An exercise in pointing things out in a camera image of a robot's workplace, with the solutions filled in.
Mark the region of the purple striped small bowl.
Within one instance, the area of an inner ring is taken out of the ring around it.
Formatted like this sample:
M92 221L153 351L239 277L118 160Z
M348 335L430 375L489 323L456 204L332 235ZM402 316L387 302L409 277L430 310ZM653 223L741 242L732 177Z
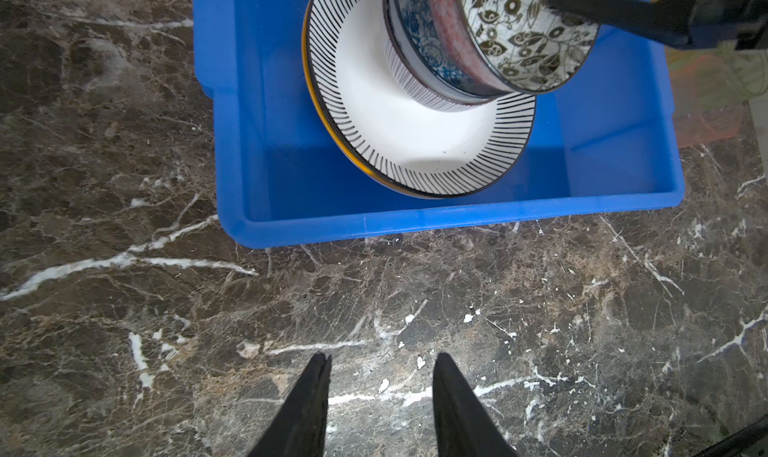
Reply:
M391 0L382 0L382 8L388 36L387 64L395 81L408 96L429 109L442 112L461 112L496 99L479 104L463 104L434 90L427 83L426 69L416 63L415 52L410 49L405 32L397 21L396 9Z

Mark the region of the green translucent cup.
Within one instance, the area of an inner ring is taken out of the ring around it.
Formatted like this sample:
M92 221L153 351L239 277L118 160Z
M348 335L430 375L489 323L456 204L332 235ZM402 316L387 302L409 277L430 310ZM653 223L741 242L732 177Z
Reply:
M767 92L766 49L735 51L722 46L716 49L678 50L667 47L665 53L670 71L682 69L700 57L716 57L725 64L747 99Z

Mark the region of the blue floral white bowl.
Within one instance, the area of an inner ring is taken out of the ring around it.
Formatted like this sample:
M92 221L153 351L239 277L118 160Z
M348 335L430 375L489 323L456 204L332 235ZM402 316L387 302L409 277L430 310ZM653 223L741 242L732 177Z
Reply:
M416 63L426 69L427 83L441 95L463 104L479 104L500 97L495 89L462 70L440 40L429 0L391 0Z

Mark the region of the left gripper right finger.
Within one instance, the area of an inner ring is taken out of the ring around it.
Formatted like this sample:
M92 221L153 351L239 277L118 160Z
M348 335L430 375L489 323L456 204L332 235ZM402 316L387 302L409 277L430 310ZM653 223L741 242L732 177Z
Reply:
M437 356L432 390L440 457L518 456L448 353Z

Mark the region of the dotted yellow rim plate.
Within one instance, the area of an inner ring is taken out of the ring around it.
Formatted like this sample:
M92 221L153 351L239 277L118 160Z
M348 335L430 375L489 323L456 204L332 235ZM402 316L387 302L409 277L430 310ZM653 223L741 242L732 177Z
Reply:
M312 6L313 6L313 0L310 0L307 5L306 11L304 13L303 22L302 22L302 37L301 37L302 66L303 66L305 82L306 82L307 89L309 91L309 95L311 97L313 106L321 122L323 123L325 129L328 131L329 135L331 136L331 138L333 139L334 143L339 148L339 150L360 171L362 171L368 177L370 177L377 183L383 185L384 187L387 187L393 191L396 191L400 194L403 194L409 197L419 198L419 195L417 193L411 192L410 190L405 189L404 187L401 187L392 182L389 182L386 178L376 174L372 169L370 169L365 162L361 161L353 152L351 152L345 146L344 142L342 141L342 139L340 138L337 132L337 129L333 126L333 122L327 118L327 115L325 114L325 111L322 106L322 101L318 95L318 92L314 87L313 71L312 71L312 68L310 65L310 59L309 59L308 34L309 34L309 19L311 15Z

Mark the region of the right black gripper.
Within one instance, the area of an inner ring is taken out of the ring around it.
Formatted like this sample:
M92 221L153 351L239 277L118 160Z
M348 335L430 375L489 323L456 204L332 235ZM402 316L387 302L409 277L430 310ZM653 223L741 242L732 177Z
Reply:
M678 49L767 48L767 0L549 0L556 10Z

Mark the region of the black striped rim white plate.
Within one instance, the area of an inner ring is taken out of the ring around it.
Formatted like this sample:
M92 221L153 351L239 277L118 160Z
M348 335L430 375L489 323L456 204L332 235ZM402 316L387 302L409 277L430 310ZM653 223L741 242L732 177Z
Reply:
M345 146L421 198L463 197L501 179L529 141L535 97L512 93L461 112L429 109L395 81L387 41L382 0L313 0L314 87Z

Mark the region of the red leaf pattern bowl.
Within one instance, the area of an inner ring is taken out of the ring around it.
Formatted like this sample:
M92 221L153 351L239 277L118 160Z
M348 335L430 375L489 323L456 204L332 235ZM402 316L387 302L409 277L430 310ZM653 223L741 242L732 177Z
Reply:
M543 94L583 66L600 25L558 11L550 0L429 0L448 57L496 92Z

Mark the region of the pink translucent cup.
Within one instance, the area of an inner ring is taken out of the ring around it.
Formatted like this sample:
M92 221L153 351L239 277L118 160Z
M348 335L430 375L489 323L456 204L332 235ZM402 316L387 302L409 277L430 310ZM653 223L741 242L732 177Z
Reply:
M744 109L735 78L721 58L696 57L670 72L675 110L673 124L679 148L734 137Z

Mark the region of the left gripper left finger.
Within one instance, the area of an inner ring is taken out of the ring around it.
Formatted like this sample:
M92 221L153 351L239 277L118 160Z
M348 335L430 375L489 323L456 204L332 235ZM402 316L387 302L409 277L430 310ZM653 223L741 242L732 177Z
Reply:
M332 358L314 354L248 457L322 456Z

